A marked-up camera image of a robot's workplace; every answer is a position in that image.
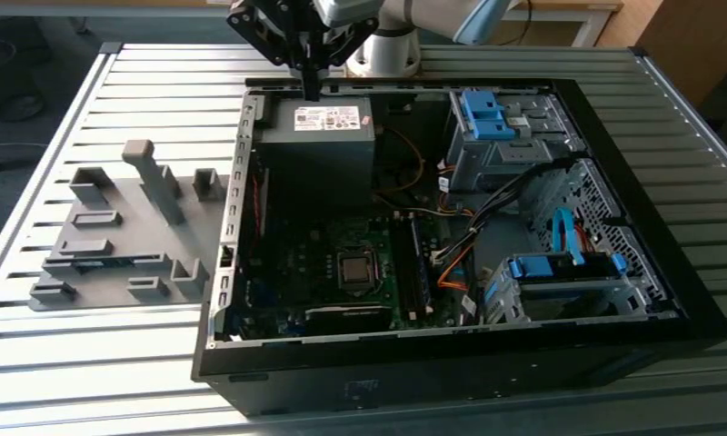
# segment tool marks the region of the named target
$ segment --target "orange wire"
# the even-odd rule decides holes
[[[445,200],[446,200],[446,193],[441,193],[441,194],[438,195],[438,211],[440,211],[440,212],[453,213],[454,211],[453,211],[452,209],[446,209],[446,208],[444,207],[444,201],[445,201]],[[465,216],[473,216],[473,211],[472,211],[470,209],[468,209],[468,208],[466,208],[466,209],[462,209],[461,212],[462,212],[462,214],[464,214]]]
[[[473,246],[473,244],[470,244],[468,247],[465,247],[462,249],[462,251],[460,252],[460,254],[457,255],[456,259],[452,261],[452,263],[449,263],[449,266],[444,270],[441,276],[438,277],[438,281],[436,282],[436,284],[438,284],[438,286],[442,286],[445,284],[444,279],[446,278],[446,276],[449,275],[449,272],[452,271],[452,269],[456,267],[457,263],[462,259],[462,256],[465,256],[465,253],[469,252],[472,246]]]
[[[416,149],[416,146],[412,143],[412,141],[409,141],[409,138],[406,138],[402,135],[401,132],[398,132],[396,129],[393,129],[390,127],[384,127],[382,126],[382,130],[390,131],[396,136],[398,136],[401,138],[401,141],[404,141],[405,144],[409,145],[409,148],[414,152],[414,157],[416,157],[417,163],[418,163],[414,179],[412,179],[412,182],[409,182],[405,185],[396,186],[394,188],[385,188],[385,189],[380,189],[380,190],[376,191],[377,193],[397,193],[398,191],[402,191],[404,189],[406,189],[408,187],[410,187],[414,183],[417,183],[420,181],[420,177],[422,177],[422,171],[425,171],[425,163],[422,162],[422,154],[420,154],[420,151]]]
[[[592,244],[589,243],[589,238],[587,237],[587,232],[584,232],[584,229],[579,224],[573,224],[573,230],[576,230],[576,233],[579,233],[579,238],[581,239],[581,247],[584,251],[592,252],[595,251],[592,249]]]
[[[440,287],[457,289],[457,290],[460,290],[462,292],[465,292],[469,289],[462,284],[454,283],[454,282],[444,282],[444,283],[441,283]]]

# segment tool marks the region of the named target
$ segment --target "aluminum table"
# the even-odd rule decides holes
[[[422,70],[580,83],[727,316],[727,149],[651,60],[627,50],[428,46]],[[284,74],[244,45],[123,45],[98,55],[0,235],[0,434],[727,436],[727,342],[591,391],[249,421],[189,379],[197,305],[27,308],[74,169],[134,176],[122,143],[150,138],[175,176],[201,166],[226,173],[244,78]]]

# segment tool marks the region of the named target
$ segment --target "blue plastic clip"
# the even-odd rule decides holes
[[[573,265],[584,264],[584,256],[581,255],[581,245],[579,244],[579,235],[573,228],[573,216],[571,211],[564,207],[555,209],[552,215],[552,251],[561,250],[560,244],[560,224],[565,235],[565,251],[573,257]]]
[[[619,273],[625,275],[625,272],[628,271],[628,261],[625,260],[625,256],[623,256],[621,253],[613,253],[611,255],[611,262],[615,264]]]
[[[507,127],[504,106],[496,103],[489,91],[462,91],[462,105],[474,139],[513,139],[515,132]]]
[[[515,279],[519,279],[521,277],[521,266],[517,260],[508,261],[508,268],[511,269],[511,276]]]
[[[489,285],[489,288],[487,289],[487,292],[484,293],[484,304],[489,302],[489,299],[493,298],[493,294],[497,291],[497,283],[493,282],[493,284]]]

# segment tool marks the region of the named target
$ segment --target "blue drive bracket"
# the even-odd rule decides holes
[[[462,109],[469,119],[473,139],[505,140],[515,138],[515,131],[507,126],[504,106],[497,104],[489,91],[462,91]]]
[[[565,251],[573,258],[573,265],[584,264],[584,256],[581,255],[581,245],[579,244],[579,235],[573,228],[573,216],[571,211],[564,207],[555,209],[552,215],[552,251],[559,252],[561,250],[560,244],[560,224],[565,234]]]

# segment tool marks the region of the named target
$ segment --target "sticker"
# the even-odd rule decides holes
[[[293,111],[294,131],[360,129],[358,106],[298,107]]]
[[[465,309],[465,312],[468,312],[469,314],[476,313],[476,302],[473,302],[473,300],[466,295],[462,295],[460,305]]]
[[[512,116],[507,118],[507,124],[513,126],[527,126],[528,119],[524,116]]]
[[[449,193],[449,179],[446,177],[438,178],[438,190],[442,193]]]

